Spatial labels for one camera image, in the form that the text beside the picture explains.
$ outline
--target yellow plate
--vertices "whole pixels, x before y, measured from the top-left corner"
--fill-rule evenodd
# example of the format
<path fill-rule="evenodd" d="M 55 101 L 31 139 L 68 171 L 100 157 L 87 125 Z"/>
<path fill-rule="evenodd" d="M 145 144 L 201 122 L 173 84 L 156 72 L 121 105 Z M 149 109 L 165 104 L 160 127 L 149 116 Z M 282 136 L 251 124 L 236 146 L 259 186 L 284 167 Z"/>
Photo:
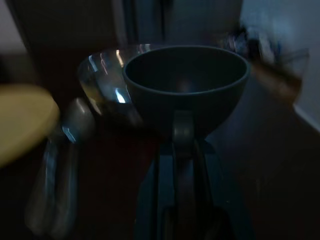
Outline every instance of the yellow plate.
<path fill-rule="evenodd" d="M 0 168 L 43 140 L 58 117 L 59 108 L 45 89 L 0 85 Z"/>

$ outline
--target yellow round object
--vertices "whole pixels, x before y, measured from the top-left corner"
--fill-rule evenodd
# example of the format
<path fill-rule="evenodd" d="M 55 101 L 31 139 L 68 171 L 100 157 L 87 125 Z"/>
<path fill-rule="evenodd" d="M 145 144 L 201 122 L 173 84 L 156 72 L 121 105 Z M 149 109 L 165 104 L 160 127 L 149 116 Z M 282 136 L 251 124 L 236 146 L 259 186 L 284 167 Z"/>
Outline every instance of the yellow round object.
<path fill-rule="evenodd" d="M 0 85 L 0 168 L 43 140 L 55 127 L 59 108 L 35 85 Z"/>

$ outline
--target wall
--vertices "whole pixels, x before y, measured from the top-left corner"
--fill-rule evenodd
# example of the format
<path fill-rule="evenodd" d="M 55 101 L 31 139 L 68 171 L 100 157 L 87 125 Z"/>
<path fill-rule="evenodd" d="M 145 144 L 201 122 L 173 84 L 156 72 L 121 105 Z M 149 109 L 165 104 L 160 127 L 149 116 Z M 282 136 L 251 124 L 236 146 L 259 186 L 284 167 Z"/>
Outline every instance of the wall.
<path fill-rule="evenodd" d="M 0 1 L 0 61 L 11 81 L 38 82 L 33 62 L 4 0 Z"/>
<path fill-rule="evenodd" d="M 134 3 L 138 41 L 175 45 L 212 43 L 215 37 L 234 29 L 242 0 L 134 0 Z"/>
<path fill-rule="evenodd" d="M 281 41 L 284 53 L 308 48 L 309 60 L 291 66 L 303 77 L 296 112 L 320 132 L 320 2 L 314 0 L 244 0 L 241 20 Z"/>
<path fill-rule="evenodd" d="M 117 44 L 111 0 L 10 2 L 34 55 L 48 50 L 101 50 Z"/>

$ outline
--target dark green bowl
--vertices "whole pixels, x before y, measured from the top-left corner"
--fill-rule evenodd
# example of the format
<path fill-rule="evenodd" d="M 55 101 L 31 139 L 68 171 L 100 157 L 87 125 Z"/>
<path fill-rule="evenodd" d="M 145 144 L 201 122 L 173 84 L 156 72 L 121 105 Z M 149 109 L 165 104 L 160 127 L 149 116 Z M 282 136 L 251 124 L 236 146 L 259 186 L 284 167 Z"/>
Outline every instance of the dark green bowl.
<path fill-rule="evenodd" d="M 237 105 L 249 77 L 248 62 L 215 47 L 173 46 L 128 61 L 124 81 L 146 123 L 172 135 L 175 111 L 191 111 L 196 137 L 206 137 Z"/>

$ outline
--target stainless steel bowl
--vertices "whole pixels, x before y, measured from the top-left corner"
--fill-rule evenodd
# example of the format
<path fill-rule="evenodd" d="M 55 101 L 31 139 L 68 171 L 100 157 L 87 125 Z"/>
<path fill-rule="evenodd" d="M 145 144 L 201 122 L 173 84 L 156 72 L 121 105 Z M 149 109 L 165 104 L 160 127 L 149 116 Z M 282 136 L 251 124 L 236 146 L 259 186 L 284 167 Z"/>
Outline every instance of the stainless steel bowl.
<path fill-rule="evenodd" d="M 77 76 L 95 111 L 116 122 L 142 127 L 143 121 L 133 106 L 122 69 L 131 58 L 164 47 L 156 44 L 130 45 L 106 49 L 88 56 L 78 67 Z"/>

